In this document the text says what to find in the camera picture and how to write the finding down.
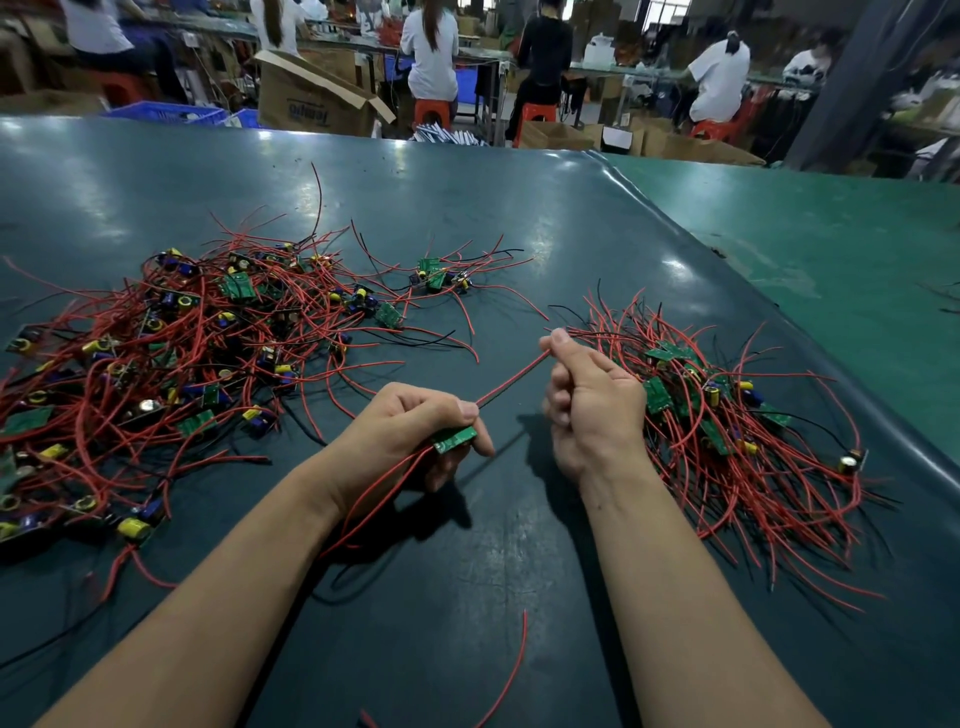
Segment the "green tabletop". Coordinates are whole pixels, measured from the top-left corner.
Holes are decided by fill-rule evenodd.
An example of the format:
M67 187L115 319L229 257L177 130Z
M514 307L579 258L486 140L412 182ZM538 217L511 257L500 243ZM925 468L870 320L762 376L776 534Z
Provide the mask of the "green tabletop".
M609 159L960 462L960 187Z

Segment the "black shirt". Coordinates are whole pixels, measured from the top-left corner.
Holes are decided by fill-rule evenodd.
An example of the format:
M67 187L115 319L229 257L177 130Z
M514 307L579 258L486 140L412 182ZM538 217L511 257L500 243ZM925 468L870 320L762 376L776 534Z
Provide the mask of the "black shirt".
M530 79L539 85L558 85L570 67L573 56L573 30L555 17L538 15L530 18L523 29L520 54L521 67L530 65Z

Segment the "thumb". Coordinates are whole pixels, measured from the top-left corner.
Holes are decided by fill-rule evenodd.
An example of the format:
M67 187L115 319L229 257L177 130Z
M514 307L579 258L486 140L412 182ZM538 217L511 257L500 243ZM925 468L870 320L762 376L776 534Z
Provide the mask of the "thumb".
M399 416L403 431L415 444L442 429L466 427L477 419L480 408L475 402L458 400L453 395L431 397Z
M585 384L602 373L590 356L590 350L571 339L562 328L550 332L550 351L569 370L574 384Z

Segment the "dark table surface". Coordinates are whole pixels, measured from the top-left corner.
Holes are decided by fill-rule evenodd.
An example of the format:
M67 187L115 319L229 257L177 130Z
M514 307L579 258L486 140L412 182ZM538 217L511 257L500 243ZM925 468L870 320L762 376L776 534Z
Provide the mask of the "dark table surface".
M583 311L581 297L598 279L613 306L646 286L648 302L663 302L674 324L716 324L727 355L765 321L758 345L784 347L766 368L836 376L871 449L867 475L889 478L886 492L902 501L898 511L868 507L864 546L843 578L887 598L857 599L866 610L858 615L787 578L770 592L763 574L723 568L760 631L835 726L956 722L955 466L601 158L122 120L0 118L0 253L64 286L108 288L136 275L160 249L199 251L218 235L210 212L236 229L265 205L255 219L287 215L264 230L299 239L316 210L311 161L324 183L321 230L352 217L385 260L410 264L431 238L435 251L470 238L477 251L488 250L504 233L505 245L537 260L490 274L488 282L512 285L540 307ZM363 270L366 259L355 244L346 237L341 243L353 268ZM2 266L0 290L8 335L69 298L14 314L49 291ZM537 355L545 322L524 304L495 290L464 301L479 366L465 352L357 350L358 363L407 362L370 370L363 381L375 388L397 378L476 398ZM415 315L427 328L467 335L453 302ZM510 672L524 609L526 656L491 725L637 724L585 517L552 464L538 416L546 375L545 367L535 371L484 409L499 448L493 461L471 456L456 489L403 500L385 535L371 535L369 563L335 563L309 585L252 700L250 725L351 726L361 707L385 726L471 725ZM778 380L764 393L849 436L809 381ZM362 406L358 397L343 397ZM327 434L345 426L324 396L314 402ZM825 436L810 437L826 457L840 454ZM160 578L182 579L314 448L290 428L245 447L271 455L274 465L224 466L177 484L174 520L143 554ZM0 661L84 614L118 547L58 542L0 567ZM162 596L125 572L109 607L90 624L0 674L5 725L36 719Z

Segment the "left hand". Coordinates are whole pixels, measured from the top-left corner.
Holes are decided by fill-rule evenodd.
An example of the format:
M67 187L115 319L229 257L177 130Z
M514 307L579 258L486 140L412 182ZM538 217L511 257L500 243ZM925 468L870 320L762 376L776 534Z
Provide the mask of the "left hand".
M429 447L432 435L448 427L472 425L477 436L443 455L428 453L421 463L429 467L423 478L427 493L441 488L467 457L470 446L486 457L493 455L493 442L474 402L432 389L391 382L381 389L367 408L326 449L300 463L291 476L313 489L321 506L332 503L340 519L369 513L409 469L404 464L357 503L368 488L407 456Z

